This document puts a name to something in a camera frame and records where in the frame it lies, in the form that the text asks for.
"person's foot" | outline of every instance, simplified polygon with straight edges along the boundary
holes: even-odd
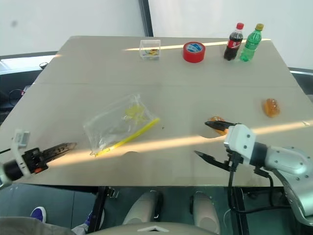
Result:
[[[92,214],[92,212],[89,213],[87,219],[84,222],[84,224],[86,224],[88,227],[89,227],[90,221],[91,221],[91,214]],[[104,209],[102,211],[102,216],[101,216],[101,221],[100,221],[100,228],[102,227],[103,221],[104,221]]]
[[[45,208],[43,207],[36,207],[32,213],[30,214],[31,218],[35,218],[40,220],[41,222],[45,223],[47,215],[45,212]]]

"small plastic box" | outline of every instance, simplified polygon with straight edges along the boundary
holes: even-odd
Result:
[[[141,40],[140,57],[144,60],[158,60],[161,53],[161,40]]]

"robotic arm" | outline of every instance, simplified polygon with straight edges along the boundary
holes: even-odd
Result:
[[[28,131],[16,130],[11,149],[5,150],[11,150],[15,159],[0,163],[0,189],[10,186],[21,177],[27,178],[48,169],[48,162],[65,155],[76,146],[76,143],[62,143],[44,151],[33,148],[21,155],[20,149],[26,148],[29,134]]]
[[[195,152],[206,162],[230,172],[229,191],[232,186],[233,173],[239,163],[255,166],[256,174],[268,177],[270,180],[272,180],[271,177],[264,170],[272,171],[282,182],[297,220],[305,225],[313,226],[313,164],[309,156],[294,147],[282,148],[258,143],[255,141],[255,134],[242,124],[224,121],[208,121],[205,124],[222,131],[228,129],[224,141],[228,161],[220,163],[212,156]]]

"green soda bottle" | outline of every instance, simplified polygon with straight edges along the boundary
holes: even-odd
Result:
[[[242,61],[252,60],[255,50],[258,47],[262,36],[261,31],[263,30],[264,25],[259,23],[255,27],[255,31],[253,31],[246,40],[246,45],[241,52],[240,59]]]

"white wall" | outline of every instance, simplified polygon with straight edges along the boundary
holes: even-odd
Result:
[[[0,0],[0,55],[56,51],[72,35],[144,36],[138,0]]]
[[[157,37],[244,37],[257,23],[289,67],[313,69],[313,0],[149,0]]]

